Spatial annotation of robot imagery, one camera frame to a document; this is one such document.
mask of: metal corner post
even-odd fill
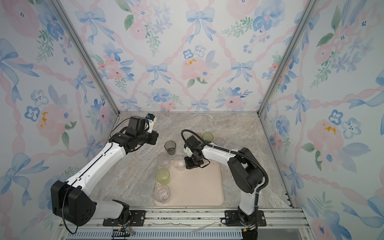
[[[113,112],[118,115],[119,109],[117,108],[115,102],[112,99],[111,94],[109,93],[106,85],[103,80],[100,78],[99,72],[97,71],[95,65],[92,63],[92,59],[88,54],[85,46],[80,40],[79,35],[77,34],[71,20],[69,19],[67,13],[64,10],[63,5],[60,0],[49,0],[52,10],[55,12],[56,16],[59,18],[60,22],[63,24],[65,30],[68,32],[71,40],[73,41],[74,46],[78,50],[80,56],[83,58],[85,65],[88,67],[89,71],[92,74],[93,79],[95,80],[97,86],[100,88],[102,94],[104,95],[106,101],[110,105]]]
[[[281,64],[279,65],[279,67],[276,71],[275,77],[273,78],[269,88],[267,89],[267,92],[264,96],[263,102],[262,102],[262,104],[258,110],[258,116],[259,117],[265,111],[265,109],[268,105],[268,102],[273,95],[273,91],[276,88],[276,86],[279,82],[279,79],[283,75],[284,69],[288,65],[289,60],[291,59],[293,52],[295,51],[295,48],[296,48],[299,40],[301,39],[301,36],[303,35],[305,29],[308,27],[308,23],[312,17],[312,14],[313,14],[318,2],[319,2],[319,0],[308,0],[307,7],[303,11],[303,15],[300,19],[300,22],[297,25],[295,32],[293,33],[292,40],[284,52],[283,59],[281,60]]]

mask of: wall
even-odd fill
[[[306,2],[61,1],[125,111],[257,110]]]
[[[101,150],[115,115],[45,1],[2,0],[0,22],[0,239],[51,239],[51,185]]]
[[[318,240],[384,239],[382,12],[380,0],[320,0],[262,113]]]

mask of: glass cup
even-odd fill
[[[157,156],[157,164],[160,166],[160,168],[170,169],[172,165],[171,158],[165,152],[161,152]]]
[[[212,140],[214,139],[214,135],[212,134],[212,133],[210,133],[210,132],[205,132],[204,134],[203,134],[203,139],[205,140],[205,141],[209,141],[209,142],[212,142]]]
[[[166,168],[160,168],[155,173],[156,180],[161,185],[167,185],[169,183],[169,171]]]
[[[154,192],[154,197],[155,200],[162,203],[166,204],[169,202],[170,199],[170,189],[168,186],[165,185],[160,185],[155,188]]]
[[[184,161],[184,158],[179,156],[179,157],[176,157],[174,160],[173,160],[173,166],[176,168],[176,170],[178,171],[183,171],[185,169],[185,161]]]
[[[220,146],[220,147],[224,147],[225,140],[220,138],[220,137],[219,138],[215,138],[214,144],[216,144],[217,146]]]
[[[164,144],[164,148],[166,149],[169,155],[173,155],[176,153],[176,143],[174,141],[168,141]]]

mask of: clear glass cup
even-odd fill
[[[161,152],[161,153],[158,154],[158,156],[157,156],[157,164],[161,168],[170,169],[170,167],[172,166],[171,162],[172,162],[171,158],[165,152]]]
[[[166,204],[170,199],[170,189],[168,186],[160,185],[155,188],[154,198],[156,201]]]
[[[164,144],[164,148],[166,149],[169,155],[173,155],[176,153],[176,143],[174,141],[168,141]]]
[[[156,180],[161,185],[167,185],[169,183],[169,171],[166,168],[160,168],[155,173]]]
[[[212,140],[214,139],[214,135],[210,132],[205,132],[203,134],[203,139],[206,140],[207,142],[208,141],[212,142]]]
[[[175,159],[173,160],[173,166],[176,168],[176,170],[178,171],[183,171],[185,168],[185,161],[184,161],[184,158],[179,156],[179,157],[175,157]]]
[[[224,147],[224,145],[225,145],[225,140],[224,139],[222,139],[222,138],[215,138],[215,140],[214,140],[214,144],[216,144],[216,145],[218,145],[218,146],[220,146],[220,147]]]

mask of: black mounting plate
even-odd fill
[[[145,220],[145,210],[129,210],[131,213],[132,222],[129,226],[131,227],[142,227]],[[119,227],[120,223],[116,219],[107,218],[103,222],[104,227]]]
[[[238,215],[239,212],[237,210],[227,210],[227,211],[224,211],[224,214],[225,214],[225,222],[233,222],[233,223],[227,224],[227,227],[243,227],[244,226],[240,222],[240,218]],[[258,221],[257,223],[258,227],[266,226],[265,216],[262,210],[257,211],[257,221]]]

